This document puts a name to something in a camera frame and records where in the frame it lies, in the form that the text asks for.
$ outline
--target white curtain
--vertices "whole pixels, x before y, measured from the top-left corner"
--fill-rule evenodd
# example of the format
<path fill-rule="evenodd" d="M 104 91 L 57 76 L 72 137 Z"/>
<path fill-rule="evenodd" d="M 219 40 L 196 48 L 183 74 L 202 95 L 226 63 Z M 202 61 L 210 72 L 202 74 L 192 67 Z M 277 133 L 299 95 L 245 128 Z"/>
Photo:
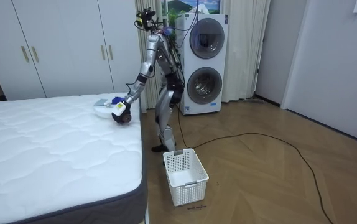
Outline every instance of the white curtain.
<path fill-rule="evenodd" d="M 151 7 L 152 10 L 157 12 L 156 17 L 162 21 L 162 5 L 160 0 L 136 0 L 136 10 L 142 11 L 145 8 Z M 147 37 L 149 32 L 139 30 L 139 43 L 140 43 L 140 51 L 141 51 L 141 61 L 146 60 L 146 49 L 147 49 Z M 146 83 L 146 89 L 143 91 L 141 95 L 142 108 L 155 108 L 156 102 L 158 100 L 158 92 L 160 89 L 160 68 L 159 66 L 155 66 L 155 76 L 149 78 Z"/>
<path fill-rule="evenodd" d="M 254 79 L 270 0 L 221 0 L 229 31 L 223 80 L 223 102 L 253 96 Z"/>

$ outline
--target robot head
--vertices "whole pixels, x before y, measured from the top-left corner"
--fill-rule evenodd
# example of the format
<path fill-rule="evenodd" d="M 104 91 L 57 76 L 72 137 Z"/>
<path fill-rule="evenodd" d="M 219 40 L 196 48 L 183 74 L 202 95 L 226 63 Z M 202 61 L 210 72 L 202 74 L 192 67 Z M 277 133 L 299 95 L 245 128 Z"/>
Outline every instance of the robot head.
<path fill-rule="evenodd" d="M 156 14 L 155 11 L 151 11 L 151 8 L 144 9 L 137 13 L 137 21 L 135 22 L 137 26 L 144 27 L 145 31 L 155 31 L 156 24 L 152 19 L 152 16 Z"/>

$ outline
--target mattress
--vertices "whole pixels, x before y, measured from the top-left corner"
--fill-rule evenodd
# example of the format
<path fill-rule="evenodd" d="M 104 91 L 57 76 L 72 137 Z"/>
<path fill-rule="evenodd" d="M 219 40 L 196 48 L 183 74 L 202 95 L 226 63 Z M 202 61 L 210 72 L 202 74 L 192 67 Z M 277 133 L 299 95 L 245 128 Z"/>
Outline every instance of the mattress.
<path fill-rule="evenodd" d="M 126 125 L 93 104 L 124 94 L 0 102 L 0 223 L 131 223 L 147 181 L 140 106 Z"/>

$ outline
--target white plastic basket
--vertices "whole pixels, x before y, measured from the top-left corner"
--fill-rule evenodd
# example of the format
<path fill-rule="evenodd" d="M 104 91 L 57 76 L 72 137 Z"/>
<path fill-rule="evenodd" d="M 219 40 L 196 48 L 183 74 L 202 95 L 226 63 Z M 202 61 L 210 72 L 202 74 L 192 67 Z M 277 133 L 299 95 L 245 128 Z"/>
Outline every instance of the white plastic basket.
<path fill-rule="evenodd" d="M 205 198 L 209 176 L 193 149 L 165 152 L 164 161 L 174 206 Z"/>

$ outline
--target round porthole door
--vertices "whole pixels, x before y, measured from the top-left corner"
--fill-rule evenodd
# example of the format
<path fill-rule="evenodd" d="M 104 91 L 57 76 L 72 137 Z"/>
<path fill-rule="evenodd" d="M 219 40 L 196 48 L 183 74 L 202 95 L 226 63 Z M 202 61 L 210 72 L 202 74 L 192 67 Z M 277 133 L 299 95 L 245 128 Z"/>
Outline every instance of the round porthole door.
<path fill-rule="evenodd" d="M 201 19 L 191 30 L 190 46 L 197 57 L 212 58 L 220 52 L 223 44 L 224 30 L 215 19 Z"/>
<path fill-rule="evenodd" d="M 201 105 L 213 102 L 220 94 L 222 87 L 223 81 L 220 74 L 210 67 L 196 70 L 187 83 L 189 97 Z"/>

